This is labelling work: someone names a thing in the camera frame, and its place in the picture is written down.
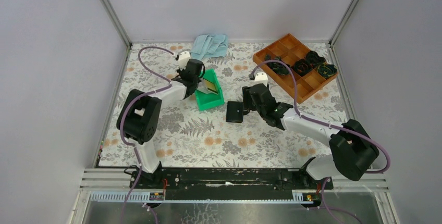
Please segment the black card holder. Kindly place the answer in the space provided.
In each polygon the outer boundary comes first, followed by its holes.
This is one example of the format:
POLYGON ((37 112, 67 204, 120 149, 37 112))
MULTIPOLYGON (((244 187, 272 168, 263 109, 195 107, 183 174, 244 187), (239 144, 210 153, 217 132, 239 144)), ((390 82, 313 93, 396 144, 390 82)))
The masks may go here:
POLYGON ((228 101, 226 108, 226 122, 242 123, 243 117, 249 112, 250 110, 245 107, 243 102, 228 101))

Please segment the green plastic bin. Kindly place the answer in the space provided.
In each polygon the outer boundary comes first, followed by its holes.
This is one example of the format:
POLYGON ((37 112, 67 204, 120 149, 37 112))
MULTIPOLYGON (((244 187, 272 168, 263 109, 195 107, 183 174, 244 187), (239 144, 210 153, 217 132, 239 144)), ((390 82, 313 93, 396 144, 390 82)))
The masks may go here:
POLYGON ((200 111, 224 105, 223 90, 213 69, 205 71, 195 91, 195 97, 200 111))

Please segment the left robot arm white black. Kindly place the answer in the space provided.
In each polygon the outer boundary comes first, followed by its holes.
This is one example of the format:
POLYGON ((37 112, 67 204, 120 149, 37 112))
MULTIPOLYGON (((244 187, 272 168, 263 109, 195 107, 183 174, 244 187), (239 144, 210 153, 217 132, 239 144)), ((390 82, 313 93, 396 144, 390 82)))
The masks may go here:
POLYGON ((160 185, 162 175, 157 171, 161 162, 156 156, 152 138, 157 130, 162 109, 172 106, 192 95, 198 88, 205 72, 204 64, 196 59, 187 61, 186 67, 178 70, 178 76, 165 88, 142 92, 129 92, 117 120, 122 140, 133 146, 140 169, 142 182, 149 188, 160 185))

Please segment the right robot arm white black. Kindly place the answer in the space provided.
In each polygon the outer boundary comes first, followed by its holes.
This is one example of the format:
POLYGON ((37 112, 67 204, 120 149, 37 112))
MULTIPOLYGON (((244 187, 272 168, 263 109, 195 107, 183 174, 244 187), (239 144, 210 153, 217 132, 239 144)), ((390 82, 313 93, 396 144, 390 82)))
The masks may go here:
POLYGON ((294 106, 277 102, 261 83, 243 87, 242 94, 245 108, 257 111, 269 126, 300 133, 330 148, 331 154, 313 157, 302 166, 299 182, 307 189, 338 175, 358 181, 379 156, 379 149, 368 141, 368 134, 356 120, 333 124, 298 113, 294 106))

